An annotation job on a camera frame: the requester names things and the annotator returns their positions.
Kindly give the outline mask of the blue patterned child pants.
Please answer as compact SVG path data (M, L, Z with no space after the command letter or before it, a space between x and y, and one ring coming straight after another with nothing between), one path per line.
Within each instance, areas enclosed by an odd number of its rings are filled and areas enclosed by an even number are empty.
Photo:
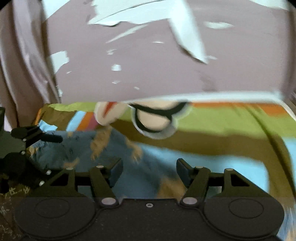
M111 127L90 132L56 131L62 143L38 141L28 148L41 169L69 169L87 172L95 166L108 166L121 159L123 172L112 191L118 198L175 198L186 188L177 175L176 163L165 162L144 151Z

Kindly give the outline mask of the pink satin curtain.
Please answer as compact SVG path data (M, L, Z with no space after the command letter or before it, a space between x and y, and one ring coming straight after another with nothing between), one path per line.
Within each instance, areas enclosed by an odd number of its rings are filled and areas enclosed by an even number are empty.
M41 1L10 1L1 9L1 106L4 129L29 126L45 104L59 103L46 58Z

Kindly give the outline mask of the colourful patchwork bedsheet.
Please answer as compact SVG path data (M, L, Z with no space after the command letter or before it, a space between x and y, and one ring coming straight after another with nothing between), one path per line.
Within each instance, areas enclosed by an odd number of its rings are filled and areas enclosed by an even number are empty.
M117 196L100 207L89 170L46 170L36 189L1 192L1 240L295 240L295 119L278 104L47 104L29 126L111 127L165 162L208 168L208 191L196 207Z

